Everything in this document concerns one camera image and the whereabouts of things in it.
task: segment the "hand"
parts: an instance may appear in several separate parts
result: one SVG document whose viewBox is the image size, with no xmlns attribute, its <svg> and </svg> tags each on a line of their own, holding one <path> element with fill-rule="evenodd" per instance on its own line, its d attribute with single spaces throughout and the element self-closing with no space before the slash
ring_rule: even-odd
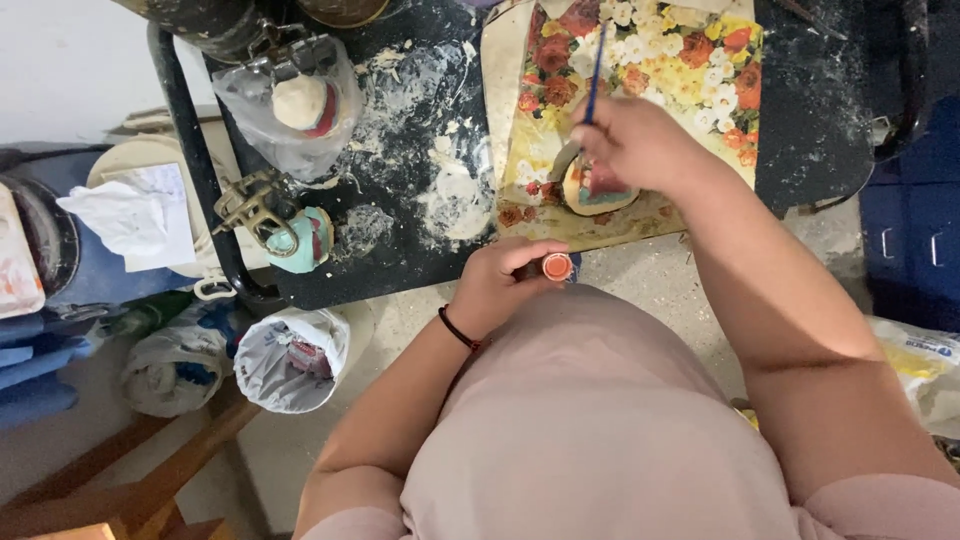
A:
<svg viewBox="0 0 960 540">
<path fill-rule="evenodd" d="M 580 122 L 587 99 L 572 118 Z M 700 145 L 666 110 L 640 98 L 597 97 L 593 125 L 578 125 L 570 138 L 606 164 L 624 184 L 670 197 L 727 165 Z"/>
<path fill-rule="evenodd" d="M 545 276 L 518 282 L 512 275 L 535 258 L 564 253 L 560 240 L 530 240 L 513 236 L 480 248 L 467 260 L 446 315 L 470 339 L 483 339 L 507 322 L 516 309 L 541 292 L 564 288 Z"/>
</svg>

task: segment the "white wall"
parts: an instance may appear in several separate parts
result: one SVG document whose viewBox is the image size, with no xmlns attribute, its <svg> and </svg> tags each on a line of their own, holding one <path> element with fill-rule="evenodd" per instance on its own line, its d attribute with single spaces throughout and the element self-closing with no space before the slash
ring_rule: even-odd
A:
<svg viewBox="0 0 960 540">
<path fill-rule="evenodd" d="M 163 106 L 146 27 L 110 0 L 0 0 L 0 145 L 102 142 Z M 200 54 L 178 50 L 194 102 L 215 104 Z"/>
</svg>

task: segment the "white tissue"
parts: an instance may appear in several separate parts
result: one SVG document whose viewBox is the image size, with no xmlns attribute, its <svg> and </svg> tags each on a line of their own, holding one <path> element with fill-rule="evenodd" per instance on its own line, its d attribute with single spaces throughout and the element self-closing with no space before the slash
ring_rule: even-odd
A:
<svg viewBox="0 0 960 540">
<path fill-rule="evenodd" d="M 167 243 L 159 193 L 107 182 L 92 189 L 74 187 L 70 196 L 57 199 L 57 204 L 77 214 L 117 255 L 150 256 Z"/>
</svg>

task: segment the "black metal frame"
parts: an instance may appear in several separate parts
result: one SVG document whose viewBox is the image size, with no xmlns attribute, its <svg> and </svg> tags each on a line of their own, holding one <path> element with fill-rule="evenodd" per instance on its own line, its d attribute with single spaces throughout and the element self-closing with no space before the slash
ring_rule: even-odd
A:
<svg viewBox="0 0 960 540">
<path fill-rule="evenodd" d="M 190 88 L 186 85 L 180 59 L 174 49 L 174 37 L 152 22 L 147 26 L 147 42 L 154 61 L 156 76 L 167 100 L 174 129 L 180 139 L 180 147 L 186 160 L 186 168 L 197 190 L 200 207 L 204 210 L 206 226 L 213 231 L 223 220 L 213 211 L 213 205 L 223 192 L 213 169 L 213 161 L 206 147 L 200 120 L 193 107 Z M 251 277 L 240 254 L 240 244 L 235 234 L 220 233 L 212 236 L 213 247 L 220 260 L 220 268 L 230 286 L 244 300 L 270 303 L 279 300 L 275 284 L 261 285 Z"/>
</svg>

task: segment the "black table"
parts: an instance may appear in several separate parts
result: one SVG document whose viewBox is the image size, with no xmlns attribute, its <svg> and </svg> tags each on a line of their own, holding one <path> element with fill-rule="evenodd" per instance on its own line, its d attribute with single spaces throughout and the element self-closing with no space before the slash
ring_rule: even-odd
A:
<svg viewBox="0 0 960 540">
<path fill-rule="evenodd" d="M 293 7 L 285 11 L 276 20 L 303 22 L 318 34 L 333 34 L 345 43 L 355 63 L 367 61 L 383 47 L 400 45 L 406 39 L 412 39 L 417 46 L 442 43 L 459 46 L 466 40 L 480 50 L 480 22 L 471 26 L 474 15 L 454 0 L 394 0 L 373 23 L 346 31 L 326 28 Z M 863 4 L 858 0 L 822 0 L 814 11 L 849 39 L 843 41 L 816 34 L 792 13 L 766 0 L 756 0 L 756 20 L 765 29 L 756 193 L 774 211 L 854 194 L 866 182 L 874 165 L 870 139 L 872 115 L 866 100 L 865 44 L 862 29 L 858 23 L 854 24 L 864 18 Z M 478 12 L 475 18 L 482 21 L 483 15 Z M 170 60 L 155 54 L 155 62 L 169 63 Z M 207 65 L 211 73 L 225 67 L 210 59 Z M 160 78 L 165 82 L 168 97 L 173 92 L 182 98 L 182 88 L 175 87 L 176 81 L 162 73 Z M 455 107 L 442 109 L 443 121 L 470 116 L 475 124 L 486 129 L 479 59 L 473 61 L 466 76 L 461 66 L 449 66 L 440 82 L 437 102 L 458 89 Z M 183 129 L 178 129 L 183 138 L 184 133 L 189 132 L 192 108 L 178 106 L 178 100 L 173 98 L 169 101 L 173 104 L 175 120 L 178 116 L 187 116 L 180 119 Z M 416 118 L 425 119 L 433 113 L 434 109 L 425 107 L 418 110 Z M 266 168 L 266 161 L 238 133 L 226 110 L 224 118 L 242 173 L 247 175 Z M 492 227 L 471 242 L 460 242 L 456 249 L 449 245 L 438 248 L 423 241 L 418 204 L 411 194 L 423 191 L 436 175 L 436 165 L 426 155 L 436 134 L 435 123 L 423 127 L 420 122 L 410 122 L 409 129 L 389 134 L 389 138 L 382 141 L 393 151 L 402 152 L 406 160 L 404 167 L 380 171 L 382 176 L 376 182 L 358 179 L 360 189 L 357 184 L 341 178 L 333 189 L 307 190 L 301 195 L 305 205 L 326 209 L 335 224 L 343 221 L 348 209 L 362 204 L 375 204 L 393 216 L 395 222 L 390 238 L 379 242 L 365 257 L 328 261 L 308 274 L 290 274 L 275 268 L 281 298 L 297 307 L 316 309 L 459 277 L 468 255 L 489 239 Z M 198 150 L 199 154 L 205 151 L 198 149 L 196 142 L 183 142 L 188 164 L 194 152 L 187 150 Z M 350 170 L 364 159 L 362 152 L 346 150 L 335 168 Z M 191 168 L 198 192 L 201 188 L 208 190 L 209 197 L 215 199 L 219 195 L 215 181 L 198 180 L 198 174 L 203 175 L 203 171 L 194 173 Z M 212 203 L 205 201 L 204 196 L 201 202 L 204 211 L 208 211 L 208 222 L 215 225 L 218 219 L 210 215 Z M 217 253 L 225 274 L 234 286 L 239 286 L 241 294 L 255 300 L 275 294 L 273 289 L 260 287 L 246 276 L 242 265 L 236 262 L 239 253 L 232 235 L 220 236 L 222 238 L 215 238 Z"/>
</svg>

